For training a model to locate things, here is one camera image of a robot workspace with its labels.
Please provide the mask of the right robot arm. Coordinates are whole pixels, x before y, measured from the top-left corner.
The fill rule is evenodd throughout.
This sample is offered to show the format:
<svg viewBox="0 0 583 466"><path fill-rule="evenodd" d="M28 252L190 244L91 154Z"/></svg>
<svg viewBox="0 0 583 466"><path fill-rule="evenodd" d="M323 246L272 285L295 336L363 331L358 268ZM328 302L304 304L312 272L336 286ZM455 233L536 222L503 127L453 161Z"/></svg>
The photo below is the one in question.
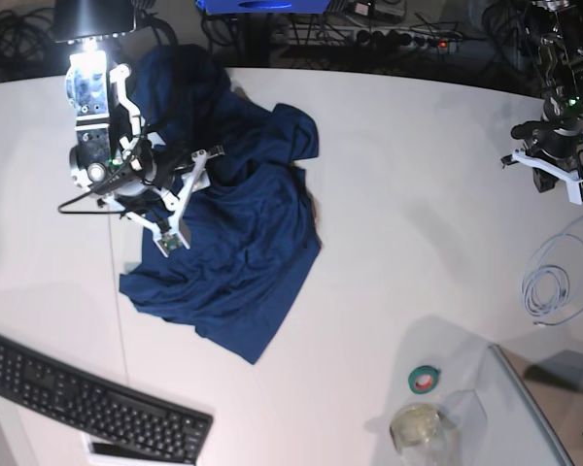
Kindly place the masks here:
<svg viewBox="0 0 583 466"><path fill-rule="evenodd" d="M140 28L151 28L176 45L174 30L151 14L153 6L152 1L58 1L54 6L55 40L76 46L65 75L76 114L71 176L84 197L117 202L121 215L146 211L194 168L186 148L154 142L170 115L145 119L128 92L130 66L113 60L105 45Z"/></svg>

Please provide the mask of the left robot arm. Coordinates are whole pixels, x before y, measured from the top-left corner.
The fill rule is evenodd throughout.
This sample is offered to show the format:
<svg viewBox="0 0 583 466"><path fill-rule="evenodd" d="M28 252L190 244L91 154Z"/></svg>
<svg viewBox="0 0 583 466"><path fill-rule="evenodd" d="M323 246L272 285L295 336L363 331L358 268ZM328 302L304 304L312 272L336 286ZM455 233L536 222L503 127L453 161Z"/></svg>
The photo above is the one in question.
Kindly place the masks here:
<svg viewBox="0 0 583 466"><path fill-rule="evenodd" d="M583 17L573 1L532 1L520 20L528 54L540 79L540 118L511 129L522 143L503 165L532 169L538 192L566 186L568 200L583 204Z"/></svg>

